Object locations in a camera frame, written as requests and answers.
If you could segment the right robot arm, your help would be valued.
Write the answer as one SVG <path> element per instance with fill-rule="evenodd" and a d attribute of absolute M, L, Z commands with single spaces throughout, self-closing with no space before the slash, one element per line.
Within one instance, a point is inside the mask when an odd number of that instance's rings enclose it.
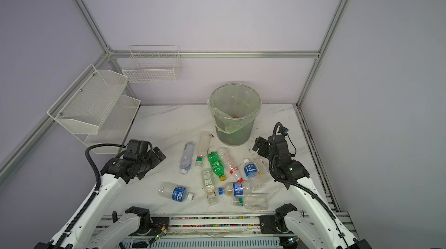
<path fill-rule="evenodd" d="M 275 224 L 282 232 L 292 232 L 309 249 L 370 249 L 335 215 L 317 191 L 304 165 L 293 159 L 284 136 L 258 137 L 253 151 L 267 158 L 275 182 L 284 184 L 312 220 L 309 223 L 294 203 L 276 209 Z"/>

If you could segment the clear bottle blue label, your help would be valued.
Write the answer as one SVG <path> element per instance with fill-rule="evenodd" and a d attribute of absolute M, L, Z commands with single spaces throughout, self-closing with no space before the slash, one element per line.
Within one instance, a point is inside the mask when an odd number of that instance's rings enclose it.
<path fill-rule="evenodd" d="M 195 195 L 188 191 L 184 186 L 174 183 L 163 182 L 159 188 L 158 194 L 166 199 L 182 203 L 184 201 L 192 201 Z"/>

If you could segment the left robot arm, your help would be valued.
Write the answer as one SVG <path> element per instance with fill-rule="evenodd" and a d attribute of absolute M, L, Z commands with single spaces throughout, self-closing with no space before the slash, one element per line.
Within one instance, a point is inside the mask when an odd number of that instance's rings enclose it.
<path fill-rule="evenodd" d="M 94 234 L 105 211 L 127 184 L 133 179 L 143 179 L 166 158 L 150 142 L 132 139 L 127 145 L 118 144 L 122 151 L 99 170 L 90 152 L 101 147 L 106 147 L 106 144 L 95 144 L 85 150 L 95 174 L 94 188 L 67 224 L 50 241 L 37 243 L 37 249 L 114 249 L 131 235 L 151 236 L 148 242 L 151 246 L 167 235 L 169 218 L 154 222 L 147 208 L 134 206 L 125 210 L 100 234 Z"/>

